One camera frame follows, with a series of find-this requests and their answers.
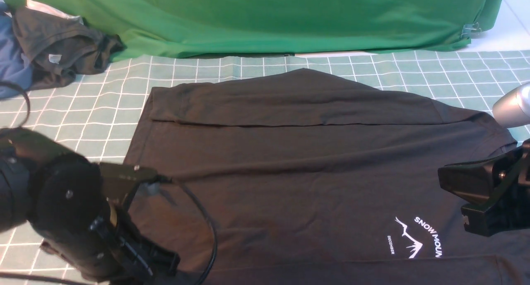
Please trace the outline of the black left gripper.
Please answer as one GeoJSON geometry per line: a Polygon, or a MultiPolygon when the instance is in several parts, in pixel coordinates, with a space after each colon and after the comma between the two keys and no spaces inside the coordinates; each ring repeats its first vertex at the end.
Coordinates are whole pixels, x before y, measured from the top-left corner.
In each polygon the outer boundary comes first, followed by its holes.
{"type": "Polygon", "coordinates": [[[142,236],[129,214],[105,204],[90,223],[39,228],[41,249],[60,257],[94,283],[154,285],[176,277],[178,253],[142,236]]]}

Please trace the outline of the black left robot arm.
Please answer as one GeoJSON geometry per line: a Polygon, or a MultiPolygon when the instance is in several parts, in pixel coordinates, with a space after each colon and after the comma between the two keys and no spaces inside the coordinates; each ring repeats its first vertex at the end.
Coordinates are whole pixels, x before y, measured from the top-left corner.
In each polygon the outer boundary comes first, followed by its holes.
{"type": "Polygon", "coordinates": [[[152,168],[88,161],[32,130],[1,130],[2,232],[29,222],[42,250],[93,283],[176,276],[178,253],[142,236],[128,213],[140,186],[162,180],[152,168]]]}

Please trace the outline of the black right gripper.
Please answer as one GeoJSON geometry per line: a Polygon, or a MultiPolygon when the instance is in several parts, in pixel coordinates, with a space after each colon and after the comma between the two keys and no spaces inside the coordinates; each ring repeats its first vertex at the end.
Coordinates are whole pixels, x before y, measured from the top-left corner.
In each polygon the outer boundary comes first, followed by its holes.
{"type": "Polygon", "coordinates": [[[490,237],[530,227],[530,144],[479,161],[438,169],[440,187],[465,200],[466,232],[490,237]]]}

